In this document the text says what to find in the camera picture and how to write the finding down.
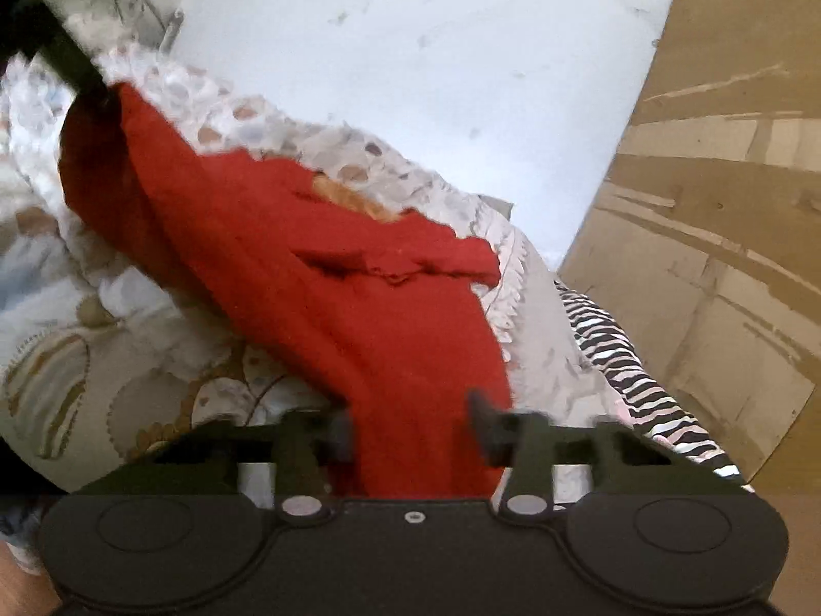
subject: bed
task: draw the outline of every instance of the bed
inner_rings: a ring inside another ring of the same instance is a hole
[[[293,120],[260,96],[158,52],[133,22],[152,8],[94,0],[68,27],[109,82],[129,81],[192,147],[297,159],[388,208],[412,207],[457,235],[486,239],[502,282],[475,285],[498,339],[514,404],[565,426],[615,417],[718,474],[738,470],[697,420],[643,372],[615,320],[557,280],[525,234],[477,195],[349,125]],[[65,205],[56,171],[74,94],[40,59],[0,85],[0,435],[29,466],[73,491],[216,418],[275,422],[327,400],[224,318],[154,283]],[[248,467],[246,492],[264,498]],[[566,467],[557,502],[589,488]]]

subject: striped fabric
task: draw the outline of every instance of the striped fabric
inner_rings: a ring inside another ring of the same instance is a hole
[[[590,297],[556,287],[568,313],[576,342],[591,363],[620,393],[638,432],[670,444],[676,452],[710,467],[717,475],[743,482],[738,468],[699,426],[699,420],[679,407],[676,399],[644,372],[635,347],[611,314]]]

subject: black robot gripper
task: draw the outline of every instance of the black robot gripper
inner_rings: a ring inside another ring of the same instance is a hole
[[[324,467],[353,458],[342,411],[198,427],[48,513],[59,611],[777,613],[787,530],[764,500],[619,423],[468,405],[487,463],[511,468],[492,503],[334,498]],[[238,463],[276,464],[273,509],[237,493]],[[575,504],[553,501],[561,464],[590,466]]]

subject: black circular cover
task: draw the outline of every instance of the black circular cover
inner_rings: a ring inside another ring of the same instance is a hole
[[[71,594],[152,607],[219,586],[262,539],[260,512],[241,495],[75,495],[46,516],[40,550]]]
[[[787,529],[750,493],[589,493],[568,512],[571,552],[602,582],[653,605],[729,605],[766,590]]]

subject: red fabric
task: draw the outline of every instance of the red fabric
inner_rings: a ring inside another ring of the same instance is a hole
[[[498,344],[471,292],[487,242],[415,211],[381,223],[316,197],[313,172],[245,151],[199,157],[134,88],[122,121],[82,100],[63,129],[67,203],[160,281],[207,295],[249,340],[350,405],[372,497],[491,493],[465,393],[500,407]]]

